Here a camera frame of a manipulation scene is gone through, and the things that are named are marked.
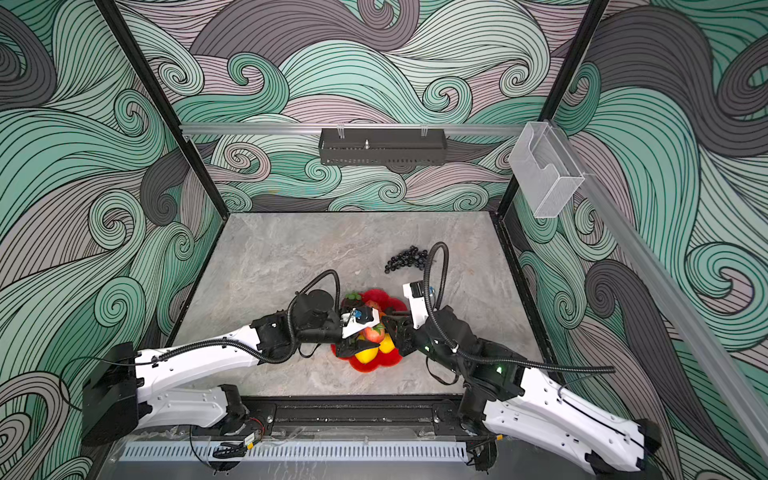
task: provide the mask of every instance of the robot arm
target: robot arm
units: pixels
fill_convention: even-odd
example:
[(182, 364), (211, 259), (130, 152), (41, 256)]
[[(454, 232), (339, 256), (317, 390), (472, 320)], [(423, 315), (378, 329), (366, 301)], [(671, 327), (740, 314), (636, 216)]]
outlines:
[[(514, 363), (474, 364), (439, 340), (433, 318), (424, 318), (418, 303), (423, 289), (404, 286), (412, 316), (399, 313), (381, 319), (374, 309), (357, 306), (339, 315), (333, 298), (322, 290), (301, 293), (293, 310), (296, 338), (307, 343), (335, 343), (337, 355), (370, 348), (354, 333), (383, 323), (400, 354), (416, 350), (465, 381), (459, 409), (462, 425), (473, 435), (502, 434), (525, 440), (570, 459), (588, 472), (642, 472), (647, 455), (658, 447), (658, 434), (647, 422), (615, 417), (576, 396), (540, 369)], [(507, 347), (472, 335), (450, 307), (434, 312), (435, 321), (451, 338), (485, 358), (525, 361)], [(254, 320), (233, 332), (207, 341), (169, 349), (143, 349), (131, 344), (114, 347), (107, 360), (134, 358), (125, 365), (100, 364), (84, 384), (83, 442), (100, 445), (129, 432), (158, 425), (191, 424), (237, 433), (248, 411), (235, 386), (189, 390), (179, 386), (224, 370), (256, 366), (260, 357), (275, 358), (292, 348), (286, 313)]]

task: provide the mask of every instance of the vent grille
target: vent grille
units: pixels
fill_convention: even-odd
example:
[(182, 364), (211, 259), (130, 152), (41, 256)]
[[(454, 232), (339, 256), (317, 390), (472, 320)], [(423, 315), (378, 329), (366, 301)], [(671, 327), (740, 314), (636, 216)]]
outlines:
[[(219, 442), (194, 442), (197, 454), (209, 462)], [(190, 443), (129, 442), (122, 462), (173, 462), (197, 459)], [(467, 462), (462, 442), (262, 442), (248, 451), (246, 462)]]

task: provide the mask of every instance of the clear acrylic holder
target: clear acrylic holder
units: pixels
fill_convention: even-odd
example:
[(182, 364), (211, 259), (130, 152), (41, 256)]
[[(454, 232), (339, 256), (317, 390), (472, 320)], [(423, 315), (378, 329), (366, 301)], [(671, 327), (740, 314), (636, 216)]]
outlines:
[(584, 181), (581, 162), (562, 129), (529, 121), (509, 154), (509, 165), (536, 218), (553, 218)]

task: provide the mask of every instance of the black cable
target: black cable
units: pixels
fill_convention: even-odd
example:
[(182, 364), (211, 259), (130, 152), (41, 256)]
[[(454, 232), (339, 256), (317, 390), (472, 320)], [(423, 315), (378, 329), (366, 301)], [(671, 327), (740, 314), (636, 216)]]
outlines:
[(450, 382), (450, 383), (446, 382), (445, 380), (441, 379), (440, 377), (438, 377), (437, 375), (432, 373), (432, 371), (429, 369), (429, 357), (427, 356), (427, 357), (424, 357), (424, 358), (426, 359), (427, 373), (429, 373), (429, 375), (431, 375), (433, 379), (437, 380), (438, 382), (440, 382), (441, 384), (443, 384), (445, 386), (451, 386), (454, 383), (458, 382), (458, 373), (454, 373), (455, 376), (453, 378), (453, 382)]
[(333, 275), (333, 279), (335, 280), (335, 284), (336, 284), (335, 302), (336, 302), (336, 311), (338, 312), (339, 298), (341, 295), (339, 274), (335, 270), (326, 270), (322, 272), (320, 275), (316, 276), (314, 279), (312, 279), (312, 281), (306, 284), (304, 288), (296, 292), (296, 295), (288, 304), (288, 309), (286, 310), (286, 326), (288, 329), (288, 335), (290, 337), (290, 350), (288, 350), (288, 352), (285, 353), (283, 356), (273, 358), (273, 357), (264, 355), (263, 353), (246, 345), (245, 343), (240, 343), (236, 340), (221, 338), (221, 339), (201, 340), (199, 342), (188, 343), (187, 345), (182, 345), (176, 349), (170, 350), (166, 353), (163, 353), (162, 355), (154, 357), (154, 359), (156, 359), (158, 362), (164, 362), (165, 360), (171, 359), (177, 355), (181, 355), (182, 353), (191, 352), (197, 349), (203, 349), (208, 346), (221, 345), (221, 346), (237, 347), (243, 350), (245, 353), (265, 363), (283, 363), (286, 360), (288, 360), (291, 356), (293, 356), (293, 354), (296, 353), (296, 350), (299, 348), (299, 343), (296, 341), (296, 332), (293, 330), (293, 306), (296, 304), (296, 300), (298, 300), (300, 295), (303, 295), (304, 293), (309, 292), (310, 289), (313, 286), (315, 286), (320, 280), (322, 280), (323, 278), (329, 275)]
[[(440, 289), (437, 291), (437, 298), (435, 299), (435, 310), (440, 310), (442, 304), (442, 294), (445, 292), (445, 281), (448, 279), (448, 246), (442, 243), (442, 275), (440, 276)], [(430, 271), (432, 270), (432, 264), (429, 264)], [(424, 284), (427, 296), (429, 295), (429, 285)]]
[(301, 357), (302, 357), (302, 358), (304, 358), (304, 359), (308, 359), (308, 358), (310, 358), (312, 355), (314, 355), (314, 354), (315, 354), (315, 351), (317, 351), (317, 349), (318, 349), (318, 348), (319, 348), (321, 345), (322, 345), (322, 343), (318, 343), (317, 345), (315, 345), (315, 348), (313, 348), (313, 349), (312, 349), (312, 352), (311, 352), (309, 355), (304, 355), (303, 353), (301, 353), (301, 345), (299, 345), (299, 348), (298, 348), (298, 349), (296, 349), (296, 351), (297, 351), (297, 352), (299, 352), (299, 355), (301, 355)]
[(206, 348), (208, 346), (233, 346), (238, 349), (243, 350), (245, 353), (248, 353), (249, 355), (256, 357), (257, 359), (261, 360), (265, 363), (282, 363), (288, 360), (299, 348), (299, 344), (296, 341), (296, 333), (293, 331), (293, 322), (291, 321), (291, 312), (293, 311), (293, 305), (296, 304), (296, 299), (299, 298), (299, 295), (302, 295), (310, 290), (313, 286), (315, 286), (320, 280), (325, 278), (326, 276), (333, 275), (335, 287), (336, 287), (336, 297), (334, 299), (334, 309), (338, 313), (339, 312), (339, 298), (341, 297), (341, 284), (339, 281), (339, 274), (335, 270), (326, 270), (322, 272), (320, 275), (316, 276), (312, 281), (310, 281), (308, 284), (304, 286), (300, 291), (296, 292), (296, 296), (291, 300), (290, 304), (288, 305), (288, 310), (286, 311), (286, 323), (288, 327), (288, 333), (290, 336), (290, 351), (276, 359), (271, 358), (269, 356), (264, 355), (263, 353), (259, 352), (258, 350), (252, 348), (251, 346), (246, 345), (245, 343), (238, 342), (236, 340), (230, 340), (227, 338), (220, 338), (220, 339), (209, 339), (209, 340), (201, 340), (200, 342), (194, 342), (189, 343), (187, 345), (182, 345), (176, 349), (170, 350), (166, 353), (160, 354), (159, 356), (152, 357), (152, 361), (150, 362), (142, 362), (142, 363), (122, 363), (125, 360), (132, 360), (131, 358), (125, 358), (120, 359), (117, 362), (112, 362), (107, 359), (103, 359), (98, 356), (92, 356), (92, 355), (86, 355), (86, 356), (79, 356), (75, 357), (69, 362), (67, 362), (66, 365), (64, 365), (64, 368), (61, 369), (61, 375), (58, 376), (58, 391), (61, 394), (61, 399), (66, 403), (70, 408), (77, 410), (78, 412), (82, 412), (83, 410), (74, 404), (72, 404), (69, 400), (65, 398), (64, 395), (64, 374), (67, 371), (67, 368), (76, 360), (84, 360), (84, 359), (92, 359), (92, 360), (99, 360), (104, 363), (109, 363), (110, 365), (120, 365), (120, 366), (142, 366), (142, 365), (155, 365), (159, 362), (164, 362), (168, 359), (171, 359), (177, 355), (181, 355), (182, 353), (191, 352), (193, 350)]
[(120, 366), (136, 366), (136, 365), (152, 365), (154, 362), (143, 362), (143, 363), (121, 363), (125, 360), (133, 360), (134, 357), (128, 357), (125, 359), (120, 359), (117, 362), (112, 362), (111, 360), (102, 359), (100, 356), (93, 356), (93, 355), (83, 355), (78, 356), (70, 360), (69, 362), (64, 365), (64, 368), (61, 369), (61, 374), (58, 376), (58, 393), (61, 395), (61, 400), (64, 401), (67, 405), (69, 405), (69, 408), (77, 410), (78, 412), (82, 412), (83, 410), (75, 405), (73, 405), (69, 400), (67, 400), (67, 396), (64, 394), (64, 374), (67, 372), (67, 368), (69, 366), (77, 361), (77, 360), (99, 360), (100, 362), (109, 363), (110, 365), (120, 365)]
[(518, 360), (513, 359), (511, 357), (485, 357), (485, 356), (477, 356), (472, 355), (471, 353), (467, 353), (464, 350), (461, 350), (459, 348), (459, 345), (456, 341), (450, 339), (448, 335), (445, 333), (445, 330), (442, 329), (440, 324), (437, 322), (437, 319), (435, 318), (435, 314), (433, 313), (433, 307), (432, 307), (432, 299), (429, 297), (429, 274), (432, 271), (432, 261), (435, 259), (435, 254), (438, 250), (443, 250), (443, 257), (444, 260), (448, 259), (448, 246), (445, 245), (443, 242), (435, 243), (435, 245), (432, 246), (432, 249), (429, 251), (429, 255), (427, 255), (427, 259), (424, 262), (424, 290), (426, 292), (426, 295), (424, 295), (424, 303), (426, 304), (427, 308), (427, 316), (430, 318), (432, 323), (435, 324), (435, 328), (437, 329), (438, 333), (440, 333), (440, 336), (445, 341), (445, 343), (448, 345), (448, 347), (458, 356), (469, 360), (473, 363), (479, 363), (482, 365), (488, 365), (493, 363), (514, 363), (515, 365), (520, 365), (532, 369), (542, 369), (542, 370), (548, 370), (549, 372), (566, 372), (566, 373), (614, 373), (616, 372), (616, 369), (613, 366), (562, 366), (562, 365), (553, 365), (551, 363), (540, 363), (540, 362), (531, 362), (529, 360)]
[(208, 468), (210, 468), (211, 470), (213, 470), (213, 471), (214, 471), (214, 475), (216, 475), (216, 474), (219, 472), (219, 469), (218, 469), (218, 468), (216, 468), (216, 467), (212, 466), (212, 465), (211, 465), (210, 463), (208, 463), (208, 462), (205, 462), (205, 461), (204, 461), (202, 458), (200, 458), (200, 456), (197, 454), (197, 450), (195, 450), (195, 448), (194, 448), (194, 443), (192, 443), (192, 425), (190, 425), (190, 448), (192, 449), (192, 453), (194, 453), (194, 456), (195, 456), (195, 458), (197, 458), (197, 459), (200, 461), (200, 463), (202, 463), (203, 465), (205, 465), (205, 466), (207, 466)]
[(581, 380), (590, 379), (590, 378), (592, 378), (593, 376), (598, 376), (598, 375), (602, 375), (602, 373), (592, 373), (591, 375), (582, 376), (582, 377), (579, 377), (579, 378), (577, 378), (577, 379), (573, 379), (573, 380), (571, 380), (570, 382), (566, 382), (566, 383), (564, 383), (564, 384), (560, 385), (560, 388), (558, 389), (558, 398), (559, 398), (560, 400), (564, 400), (564, 399), (563, 399), (563, 397), (562, 397), (562, 395), (560, 395), (560, 392), (561, 392), (561, 391), (562, 391), (562, 389), (564, 389), (566, 386), (568, 386), (568, 385), (570, 385), (570, 384), (572, 384), (572, 383), (580, 382)]

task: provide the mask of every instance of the aluminum rail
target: aluminum rail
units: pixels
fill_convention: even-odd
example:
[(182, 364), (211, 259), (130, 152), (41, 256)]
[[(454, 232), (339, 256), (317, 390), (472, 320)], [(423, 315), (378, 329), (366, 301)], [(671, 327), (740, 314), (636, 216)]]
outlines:
[(290, 124), (280, 122), (200, 122), (181, 124), (185, 136), (191, 135), (320, 135), (324, 128), (408, 128), (442, 129), (446, 135), (516, 137), (524, 124)]

